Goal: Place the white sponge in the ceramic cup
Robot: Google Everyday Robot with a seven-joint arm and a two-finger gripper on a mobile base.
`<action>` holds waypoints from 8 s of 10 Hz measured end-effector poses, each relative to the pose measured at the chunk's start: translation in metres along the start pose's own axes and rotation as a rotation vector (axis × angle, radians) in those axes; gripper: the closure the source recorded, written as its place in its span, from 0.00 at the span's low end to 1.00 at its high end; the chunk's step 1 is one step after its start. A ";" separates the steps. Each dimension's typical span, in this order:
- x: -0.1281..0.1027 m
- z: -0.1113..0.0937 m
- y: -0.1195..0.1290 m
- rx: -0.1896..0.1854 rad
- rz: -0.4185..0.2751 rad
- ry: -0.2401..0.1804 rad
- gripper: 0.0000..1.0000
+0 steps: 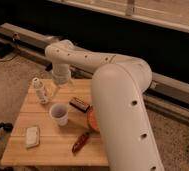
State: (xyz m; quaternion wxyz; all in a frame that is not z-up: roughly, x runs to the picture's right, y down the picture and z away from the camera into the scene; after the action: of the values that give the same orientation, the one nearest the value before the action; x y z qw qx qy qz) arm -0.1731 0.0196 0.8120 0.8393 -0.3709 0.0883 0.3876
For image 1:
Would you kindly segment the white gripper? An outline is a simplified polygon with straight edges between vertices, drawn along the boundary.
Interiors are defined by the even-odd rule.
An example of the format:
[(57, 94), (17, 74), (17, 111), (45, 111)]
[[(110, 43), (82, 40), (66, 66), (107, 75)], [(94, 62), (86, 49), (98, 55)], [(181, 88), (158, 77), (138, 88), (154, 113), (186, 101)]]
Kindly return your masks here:
[[(70, 89), (74, 89), (74, 83), (71, 78), (71, 71), (68, 64), (53, 63), (52, 64), (52, 77), (56, 84), (65, 84)], [(54, 98), (59, 90), (59, 86), (55, 83), (51, 83), (49, 87), (49, 94), (51, 98)]]

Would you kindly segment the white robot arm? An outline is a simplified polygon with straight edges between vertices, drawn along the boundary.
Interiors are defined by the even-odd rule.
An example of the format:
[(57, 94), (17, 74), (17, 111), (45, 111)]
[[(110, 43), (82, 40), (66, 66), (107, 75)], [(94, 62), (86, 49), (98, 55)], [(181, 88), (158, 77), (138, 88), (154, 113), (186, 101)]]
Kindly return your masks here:
[(111, 171), (164, 171), (143, 100), (152, 82), (146, 61), (77, 50), (69, 40), (48, 45), (45, 56), (58, 84), (70, 79), (70, 66), (92, 74), (92, 104)]

